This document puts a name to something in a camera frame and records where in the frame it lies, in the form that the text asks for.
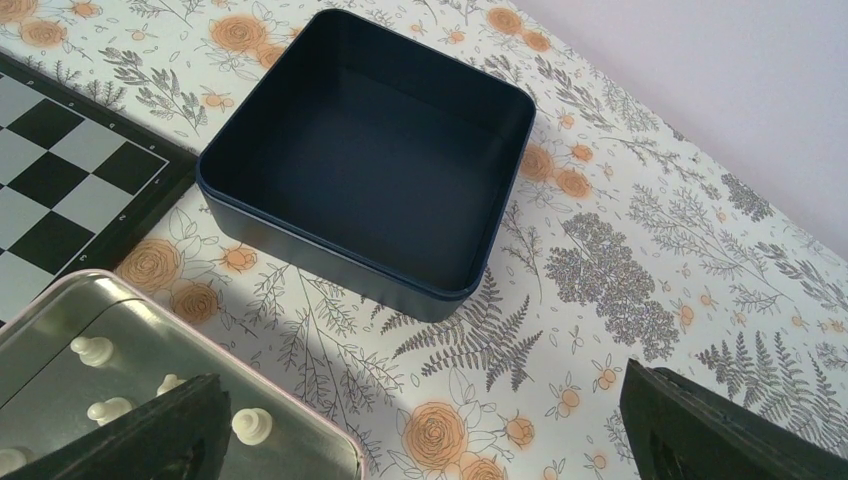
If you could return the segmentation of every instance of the leaf print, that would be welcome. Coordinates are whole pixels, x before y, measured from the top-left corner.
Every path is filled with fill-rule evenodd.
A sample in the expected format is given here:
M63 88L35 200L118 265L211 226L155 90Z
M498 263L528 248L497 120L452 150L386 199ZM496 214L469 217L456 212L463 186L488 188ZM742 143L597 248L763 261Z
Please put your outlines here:
M695 255L707 273L725 280L754 278L768 291L732 284L736 306L749 313L779 311L777 301L789 297L767 278L763 253L758 248L745 247L726 230L716 231L697 195L685 187L675 189L674 198L665 207L650 188L637 184L634 189L636 195L627 216L652 233L652 240L660 248L675 255Z
M124 97L127 95L126 87L116 87L111 80L101 82L94 79L85 84L85 93L89 98L104 107L114 110L115 112L123 112L124 105L121 104Z
M371 320L374 320L377 314L384 308L386 307L381 304L377 304L377 306L374 307L374 311L371 313ZM409 315L404 315L400 312L395 312L386 320L386 323L383 324L383 328L380 329L380 333L383 334L388 332L389 330L393 330L402 326L413 325L415 323L416 320L410 317Z
M542 58L541 55L536 56L536 65L543 77L558 84L556 86L557 97L562 102L578 109L580 115L591 122L596 128L605 132L612 132L618 129L618 127L603 116L601 113L604 108L603 105L586 87L575 85L571 77L564 70L554 68L551 62Z
M630 449L630 440L627 439L627 431L624 429L621 410L618 408L615 409L613 414L606 419L604 428L607 430L607 438L615 447L619 459L630 465L635 459L633 457L633 450Z
M365 14L378 25L382 25L389 29L395 26L395 22L392 20L392 15L384 12L382 9L378 8L375 10L366 10Z
M190 28L194 28L191 22L188 21L189 16L196 13L202 13L200 10L201 0L179 0L166 2L165 0L127 0L130 4L130 11L139 15L142 18L155 18L160 14L170 14L179 18L183 23Z
M648 166L648 162L656 162L662 167L662 172L665 175L677 174L681 180L685 182L694 182L703 184L706 177L704 174L696 171L692 167L683 166L680 164L680 154L670 150L661 151L656 140L650 138L634 138L633 140L623 140L614 137L601 137L608 140L615 140L630 150L636 155L636 158L642 162L642 165Z
M657 118L609 78L604 77L604 103L611 112L618 115L631 133L659 130Z
M848 346L842 345L840 349L827 342L816 344L816 355L821 360L822 365L830 370L841 370L848 372Z
M773 260L777 269L792 280L799 280L804 293L819 302L822 308L831 312L841 309L848 312L848 295L836 283L828 282L819 270L807 260L790 260L786 251L774 243L760 242L757 249L769 260Z
M151 75L141 71L144 65L141 57L131 50L123 52L109 47L100 50L106 63L115 65L115 78L127 85L139 87L136 100L149 107L150 113L158 118L170 120L174 116L184 119L195 134L197 127L206 125L206 107L200 105L197 95L180 89L177 74L173 70L157 70L151 67ZM158 93L149 88L152 85Z
M674 316L650 299L654 280L632 259L626 237L595 213L577 214L561 225L574 248L552 248L545 265L560 300L595 303L613 341L630 346L639 340L647 361L667 359L679 341Z
M75 80L82 75L82 72L79 70L72 71L70 68L63 67L64 65L62 64L62 61L56 60L56 63L53 66L53 75L56 81L71 90L79 89L79 84L76 83Z
M359 445L362 447L363 452L365 453L365 460L368 464L368 470L372 475L376 474L380 471L380 462L379 458L383 456L380 453L382 447L380 444L381 440L370 440L371 438L371 430L361 430L359 425L347 425L347 432L353 435L354 439L359 442Z
M721 176L721 183L725 184L727 189L730 190L728 200L733 204L733 207L751 217L754 222L774 215L771 205L734 175L725 173Z
M446 320L426 326L403 342L395 350L394 358L440 345L445 348L437 350L421 367L423 376L429 377L450 367L484 370L488 392L495 380L510 372L512 390L518 391L524 380L530 378L524 367L533 346L542 336L540 330L530 337L518 339L530 297L524 299L518 311L504 318L498 306L503 298L498 296L498 284L488 268L478 292Z
M503 247L502 250L509 254L510 257L518 259L523 265L527 273L536 277L536 282L539 284L539 303L542 303L542 279L539 277L539 269L536 266L536 259L542 256L542 239L539 236L536 227L529 226L522 228L518 225L518 219L521 217L521 210L518 209L518 202L515 200L510 203L504 212L501 225L515 238L519 243L519 247L509 245Z
M436 23L436 25L439 24L439 16L436 15L436 12L433 11L433 7L430 6L430 3L428 3L427 0L412 0L412 3L416 5L424 5L425 7L427 7L427 10L430 10L430 15L433 16L433 21Z
M696 358L715 372L716 381L727 385L731 400L744 390L744 407L825 450L848 457L848 412L833 398L836 392L812 355L810 378L810 372L787 350L780 332L774 334L774 355L764 333L757 331L754 342L753 358L742 332L736 337L735 354L722 341L721 351L713 344Z
M439 4L447 5L459 12L459 14L462 15L462 18L465 19L465 26L468 26L469 15L478 10L482 10L477 6L477 0L465 0L464 2L462 0L439 0Z

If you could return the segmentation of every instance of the chessboard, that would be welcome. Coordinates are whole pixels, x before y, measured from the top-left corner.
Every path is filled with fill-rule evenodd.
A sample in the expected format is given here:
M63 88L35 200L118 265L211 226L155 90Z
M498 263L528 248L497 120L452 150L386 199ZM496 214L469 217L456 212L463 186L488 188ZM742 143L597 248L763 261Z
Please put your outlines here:
M196 157L0 55L0 326L56 279L113 269Z

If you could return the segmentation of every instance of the orange rose print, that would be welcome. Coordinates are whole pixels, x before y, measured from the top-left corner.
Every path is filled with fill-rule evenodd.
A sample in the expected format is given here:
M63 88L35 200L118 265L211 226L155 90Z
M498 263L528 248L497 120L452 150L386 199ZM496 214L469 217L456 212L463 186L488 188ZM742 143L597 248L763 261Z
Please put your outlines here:
M554 159L551 154L538 145L527 145L518 173L534 182L547 179L554 170Z
M548 40L548 37L539 32L524 32L524 34L521 35L521 39L524 40L524 43L526 43L528 47L536 50L537 52L547 52L551 49L551 41Z
M554 467L545 467L545 471L542 472L542 478L544 480L559 480L559 474Z
M590 460L592 461L592 466L598 470L607 468L607 458L603 455L595 455Z
M533 422L523 417L516 416L506 424L506 436L509 440L516 444L518 448L524 448L533 442L536 436L536 430L533 428Z
M586 175L575 170L563 170L557 176L557 186L563 192L574 198L588 198L592 193L592 185Z
M680 324L683 326L683 331L685 332L686 327L692 326L692 320L695 319L695 312L689 305L683 305L680 307L680 311L677 312L677 319L680 320Z
M421 20L419 20L418 23L410 25L409 29L412 31L413 35L424 35L427 33L427 30L424 28L424 23Z
M743 327L746 327L747 322L748 322L748 317L746 317L745 314L742 313L742 312L735 312L734 315L733 315L732 322L734 324L739 324L739 325L742 325Z
M453 407L445 403L425 403L412 412L403 432L403 444L419 465L441 470L456 463L465 452L468 433L465 422Z
M247 247L234 247L224 250L224 256L221 258L221 263L236 272L244 272L250 270L256 265L256 252Z
M465 33L460 32L459 30L448 31L447 42L449 44L455 45L463 40L465 40Z
M20 22L32 16L37 4L36 0L0 0L0 25Z
M22 24L18 34L27 45L48 48L61 44L68 35L68 30L58 23L36 20Z
M208 285L192 284L171 297L171 310L186 322L199 325L218 311L218 294Z
M615 173L615 172L613 171L613 169L612 169L612 167L610 166L610 164L609 164L609 163L605 163L605 164L601 167L601 169L602 169L602 170L603 170L603 172L604 172L604 176L605 176L605 177L607 177L607 180L609 180L610 178L612 178L613 174Z
M580 160L581 162L589 163L592 160L592 149L587 147L586 145L577 144L571 147L571 154L574 155L574 158Z
M598 387L601 390L609 390L609 387L615 383L615 380L615 372L610 368L605 368L604 371L601 372L601 376L598 378Z
M95 5L90 1L73 2L71 11L74 13L74 15L82 18L98 17L101 13L103 13L103 9L100 8L99 5Z
M283 54L285 48L279 47L276 45L260 45L257 48L258 55L257 60L259 60L259 64L264 68L271 68L277 63L280 55Z
M574 117L571 115L562 115L559 117L559 124L562 128L569 130L574 126Z
M568 414L571 414L571 410L577 408L580 405L580 395L573 389L567 389L562 392L560 395L560 399L562 400L562 404L567 407Z
M265 43L265 27L248 15L233 15L215 22L210 32L212 41L226 50L244 52Z
M493 8L486 15L489 25L507 35L515 35L524 28L521 17L508 8Z
M146 294L169 287L177 278L180 253L167 240L142 240L115 274Z
M462 480L503 480L503 470L488 458L466 452L459 460Z

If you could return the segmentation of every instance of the white chess piece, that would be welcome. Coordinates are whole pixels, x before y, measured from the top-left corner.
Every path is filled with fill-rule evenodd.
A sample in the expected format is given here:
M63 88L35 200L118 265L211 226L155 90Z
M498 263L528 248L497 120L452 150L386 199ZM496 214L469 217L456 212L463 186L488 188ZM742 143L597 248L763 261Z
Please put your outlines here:
M132 404L126 398L115 397L105 402L97 402L88 407L88 418L101 427L132 410Z
M0 450L0 477L26 465L26 455L20 450L6 448Z
M103 337L77 337L71 341L71 351L79 354L82 363L89 367L99 367L112 358L115 347Z
M245 445L259 445L271 434L274 421L261 408L245 408L233 416L233 432Z
M159 385L159 388L156 389L156 396L158 397L159 395L168 393L184 383L185 380L177 378L177 376L173 373L169 373L165 375L165 380L162 381L162 385Z

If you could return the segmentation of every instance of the floral tablecloth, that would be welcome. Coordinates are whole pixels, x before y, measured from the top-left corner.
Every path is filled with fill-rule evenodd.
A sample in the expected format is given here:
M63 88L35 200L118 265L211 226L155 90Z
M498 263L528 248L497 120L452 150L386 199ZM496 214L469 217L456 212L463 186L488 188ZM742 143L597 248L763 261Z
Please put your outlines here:
M513 4L0 0L0 46L199 151L330 7L535 98L479 290L419 324L224 236L196 187L123 278L343 426L378 478L635 477L629 357L848 456L846 263Z

